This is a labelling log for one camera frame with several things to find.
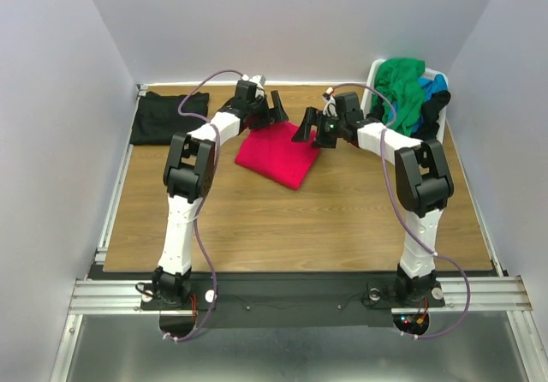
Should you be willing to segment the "pink t shirt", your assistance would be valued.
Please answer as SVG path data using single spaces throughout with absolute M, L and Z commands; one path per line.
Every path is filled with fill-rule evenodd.
M 319 156 L 311 142 L 293 142 L 298 127 L 274 123 L 251 130 L 241 143 L 235 163 L 286 188 L 298 190 Z

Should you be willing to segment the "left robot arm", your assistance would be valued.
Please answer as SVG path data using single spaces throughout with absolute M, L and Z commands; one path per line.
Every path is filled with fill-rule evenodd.
M 204 124 L 187 134 L 173 135 L 164 167 L 167 227 L 148 295 L 172 308 L 184 307 L 191 298 L 194 222 L 211 190 L 220 147 L 247 129 L 267 128 L 289 120 L 279 93 L 265 93 L 263 75 L 242 76 L 232 99 L 212 119 L 185 112 L 182 105 L 178 110 L 181 116 L 198 118 Z

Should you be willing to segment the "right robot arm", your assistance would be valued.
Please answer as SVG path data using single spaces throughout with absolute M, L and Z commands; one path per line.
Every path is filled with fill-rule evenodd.
M 444 148 L 437 139 L 407 137 L 366 117 L 356 93 L 325 97 L 324 109 L 306 108 L 292 141 L 334 148 L 342 139 L 381 157 L 390 202 L 406 232 L 394 295 L 413 305 L 436 287 L 438 223 L 454 193 Z

